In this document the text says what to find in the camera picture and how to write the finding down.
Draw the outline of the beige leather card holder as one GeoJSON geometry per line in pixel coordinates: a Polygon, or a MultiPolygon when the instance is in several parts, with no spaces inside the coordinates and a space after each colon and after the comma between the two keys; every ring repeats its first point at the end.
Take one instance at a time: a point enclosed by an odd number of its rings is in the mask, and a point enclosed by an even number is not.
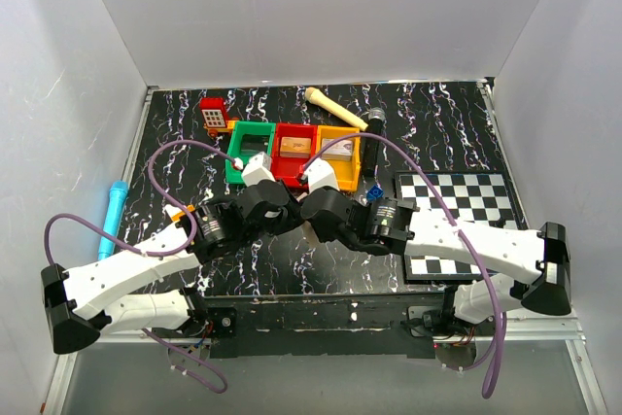
{"type": "Polygon", "coordinates": [[[305,238],[307,243],[312,247],[316,248],[319,245],[318,237],[312,227],[311,224],[305,224],[304,226],[305,238]]]}

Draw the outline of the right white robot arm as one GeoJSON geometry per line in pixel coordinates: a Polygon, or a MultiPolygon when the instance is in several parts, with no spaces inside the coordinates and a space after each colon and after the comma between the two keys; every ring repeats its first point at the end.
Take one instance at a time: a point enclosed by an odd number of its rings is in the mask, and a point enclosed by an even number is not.
{"type": "Polygon", "coordinates": [[[449,221],[439,209],[391,198],[362,205],[330,187],[305,197],[300,214],[319,241],[338,241],[351,251],[483,267],[479,282],[459,286],[447,301],[450,315],[459,321],[479,324],[519,308],[547,316],[571,311],[563,225],[547,222],[536,230],[516,230],[449,221]]]}

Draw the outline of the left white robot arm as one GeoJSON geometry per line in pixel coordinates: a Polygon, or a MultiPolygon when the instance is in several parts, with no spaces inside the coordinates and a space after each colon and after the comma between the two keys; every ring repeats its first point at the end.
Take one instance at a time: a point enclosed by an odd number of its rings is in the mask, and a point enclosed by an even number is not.
{"type": "Polygon", "coordinates": [[[209,315],[189,290],[149,295],[139,289],[302,223],[300,204],[287,187],[264,180],[183,211],[150,239],[106,259],[69,269],[51,261],[41,280],[53,351],[77,352],[123,330],[200,333],[209,315]]]}

